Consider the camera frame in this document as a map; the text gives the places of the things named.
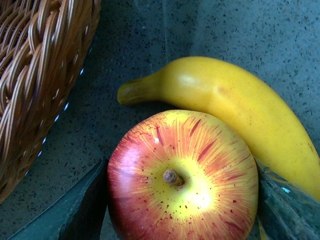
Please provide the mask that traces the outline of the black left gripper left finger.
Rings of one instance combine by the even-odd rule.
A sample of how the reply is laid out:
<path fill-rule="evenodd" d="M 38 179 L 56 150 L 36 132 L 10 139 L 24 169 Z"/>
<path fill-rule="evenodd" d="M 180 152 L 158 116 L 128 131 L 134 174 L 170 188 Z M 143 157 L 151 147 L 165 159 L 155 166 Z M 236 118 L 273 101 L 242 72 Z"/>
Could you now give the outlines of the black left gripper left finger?
<path fill-rule="evenodd" d="M 107 208 L 105 159 L 11 240 L 98 240 Z"/>

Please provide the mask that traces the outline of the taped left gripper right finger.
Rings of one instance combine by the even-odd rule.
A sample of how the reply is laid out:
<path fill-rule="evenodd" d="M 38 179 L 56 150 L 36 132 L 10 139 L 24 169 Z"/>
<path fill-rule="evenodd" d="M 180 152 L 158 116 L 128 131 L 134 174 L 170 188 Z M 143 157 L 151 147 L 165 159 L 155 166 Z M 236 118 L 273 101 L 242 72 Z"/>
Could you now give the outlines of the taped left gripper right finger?
<path fill-rule="evenodd" d="M 270 240 L 318 240 L 320 202 L 260 160 L 257 217 Z"/>

